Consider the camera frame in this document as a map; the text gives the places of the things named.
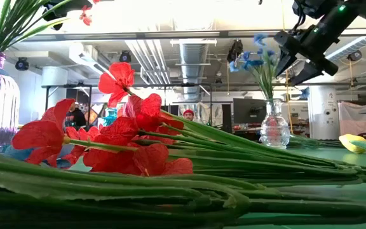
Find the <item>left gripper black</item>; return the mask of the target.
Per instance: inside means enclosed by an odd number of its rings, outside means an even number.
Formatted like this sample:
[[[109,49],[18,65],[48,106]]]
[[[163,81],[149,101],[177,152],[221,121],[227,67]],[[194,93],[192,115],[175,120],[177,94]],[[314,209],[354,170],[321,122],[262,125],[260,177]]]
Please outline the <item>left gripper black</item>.
[[[47,2],[43,4],[44,7],[43,13],[46,13],[48,10],[52,9],[57,4],[58,2]],[[43,19],[49,22],[51,20],[65,17],[65,13],[68,13],[70,11],[82,10],[84,7],[91,8],[92,6],[93,5],[89,0],[70,0],[69,2],[65,3],[60,7],[60,11],[64,14],[55,13],[54,11],[52,11],[51,13],[44,16]],[[53,26],[53,29],[59,31],[62,28],[62,26],[63,24],[57,24]]]

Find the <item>yellow artificial tulip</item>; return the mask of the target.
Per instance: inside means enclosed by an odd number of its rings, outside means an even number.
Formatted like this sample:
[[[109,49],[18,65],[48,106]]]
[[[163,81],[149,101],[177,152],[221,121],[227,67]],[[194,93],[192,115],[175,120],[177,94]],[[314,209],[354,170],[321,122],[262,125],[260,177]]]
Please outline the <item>yellow artificial tulip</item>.
[[[345,134],[339,136],[341,144],[350,152],[356,154],[366,153],[366,139],[352,134]]]

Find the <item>clear glass vase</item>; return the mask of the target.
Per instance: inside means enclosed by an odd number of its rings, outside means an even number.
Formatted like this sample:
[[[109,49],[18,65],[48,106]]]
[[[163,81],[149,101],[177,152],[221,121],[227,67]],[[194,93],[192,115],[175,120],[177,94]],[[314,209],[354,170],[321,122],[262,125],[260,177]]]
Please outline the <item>clear glass vase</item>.
[[[266,101],[266,116],[261,123],[260,142],[272,148],[286,149],[290,141],[288,122],[282,116],[282,101]]]

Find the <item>black monitor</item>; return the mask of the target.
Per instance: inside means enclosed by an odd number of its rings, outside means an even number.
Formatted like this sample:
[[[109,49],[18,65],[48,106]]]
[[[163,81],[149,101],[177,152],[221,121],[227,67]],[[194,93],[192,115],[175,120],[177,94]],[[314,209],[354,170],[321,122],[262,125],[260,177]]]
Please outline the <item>black monitor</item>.
[[[234,123],[261,124],[266,116],[266,103],[257,99],[233,99]]]

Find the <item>silver ventilation duct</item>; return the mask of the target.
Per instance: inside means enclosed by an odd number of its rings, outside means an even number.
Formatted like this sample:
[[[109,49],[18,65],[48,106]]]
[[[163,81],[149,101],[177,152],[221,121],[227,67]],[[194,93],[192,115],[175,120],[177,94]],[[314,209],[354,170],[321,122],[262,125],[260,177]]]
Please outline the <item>silver ventilation duct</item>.
[[[187,101],[200,100],[203,73],[206,67],[209,44],[205,40],[184,40],[179,45],[182,82],[191,87],[183,87],[183,96]]]

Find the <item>blue artificial flower bunch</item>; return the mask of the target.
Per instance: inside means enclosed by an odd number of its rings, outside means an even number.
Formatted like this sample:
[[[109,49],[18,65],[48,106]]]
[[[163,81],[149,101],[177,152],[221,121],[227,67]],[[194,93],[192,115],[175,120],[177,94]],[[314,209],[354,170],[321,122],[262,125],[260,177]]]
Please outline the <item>blue artificial flower bunch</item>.
[[[227,62],[231,73],[241,70],[247,71],[258,84],[264,98],[273,99],[273,82],[276,78],[278,65],[277,54],[268,48],[265,43],[267,36],[257,34],[254,36],[254,44],[258,47],[256,52],[245,51],[235,61]]]
[[[17,132],[23,126],[17,126]],[[366,224],[366,200],[303,193],[305,184],[268,186],[201,174],[144,177],[70,165],[0,148],[0,228],[222,229],[254,225]]]

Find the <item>white cloth sheet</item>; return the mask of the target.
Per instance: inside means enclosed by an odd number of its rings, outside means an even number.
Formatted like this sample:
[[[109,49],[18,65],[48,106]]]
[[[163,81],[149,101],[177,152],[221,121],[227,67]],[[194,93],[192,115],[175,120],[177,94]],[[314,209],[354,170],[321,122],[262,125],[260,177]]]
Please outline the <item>white cloth sheet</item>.
[[[340,134],[359,135],[366,133],[366,105],[342,101],[338,103]]]

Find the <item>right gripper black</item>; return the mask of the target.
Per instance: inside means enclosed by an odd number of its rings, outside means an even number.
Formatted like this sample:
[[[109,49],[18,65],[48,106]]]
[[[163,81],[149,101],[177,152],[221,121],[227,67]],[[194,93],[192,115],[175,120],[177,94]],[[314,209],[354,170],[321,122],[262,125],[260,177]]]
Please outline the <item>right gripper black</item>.
[[[311,78],[318,76],[318,71],[325,71],[333,76],[338,71],[338,66],[325,58],[324,52],[332,45],[339,42],[339,33],[330,27],[308,27],[301,36],[301,40],[294,38],[285,31],[274,35],[274,40],[279,44],[280,57],[276,67],[276,76],[287,70],[300,53],[308,58],[301,72],[289,79],[289,85],[299,85]]]

